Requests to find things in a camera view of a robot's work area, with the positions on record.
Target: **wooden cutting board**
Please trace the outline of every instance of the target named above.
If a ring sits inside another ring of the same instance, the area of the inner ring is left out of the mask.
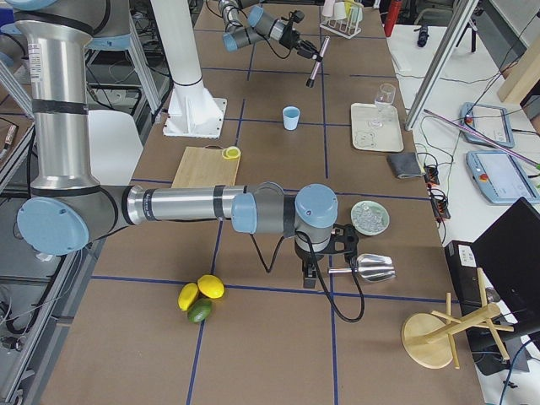
[[[225,159],[222,149],[186,147],[173,188],[233,186],[238,172],[238,159]]]

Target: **white tray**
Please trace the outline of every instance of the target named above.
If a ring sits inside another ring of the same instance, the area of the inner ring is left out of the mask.
[[[385,108],[380,128],[370,125],[376,117],[377,107],[374,104],[351,105],[353,146],[360,150],[401,152],[403,139],[396,107],[389,105]]]

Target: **bowl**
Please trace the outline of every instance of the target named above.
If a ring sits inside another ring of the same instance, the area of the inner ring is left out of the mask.
[[[378,202],[360,201],[351,209],[351,220],[360,234],[374,236],[388,228],[390,215]]]

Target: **lime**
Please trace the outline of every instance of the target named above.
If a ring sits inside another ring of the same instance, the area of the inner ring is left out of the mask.
[[[201,298],[189,309],[187,319],[193,323],[199,323],[204,321],[210,315],[210,312],[212,312],[212,300]]]
[[[199,296],[199,288],[195,283],[189,283],[184,286],[178,295],[178,306],[181,310],[187,311]]]
[[[206,274],[197,280],[201,292],[208,298],[220,298],[225,292],[223,282],[211,274]]]

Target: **clear glass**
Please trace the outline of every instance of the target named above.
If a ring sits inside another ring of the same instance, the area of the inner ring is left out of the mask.
[[[394,103],[396,97],[396,87],[389,83],[381,84],[375,95],[375,105],[377,107],[377,117],[370,121],[370,126],[380,128],[384,125],[383,112]]]

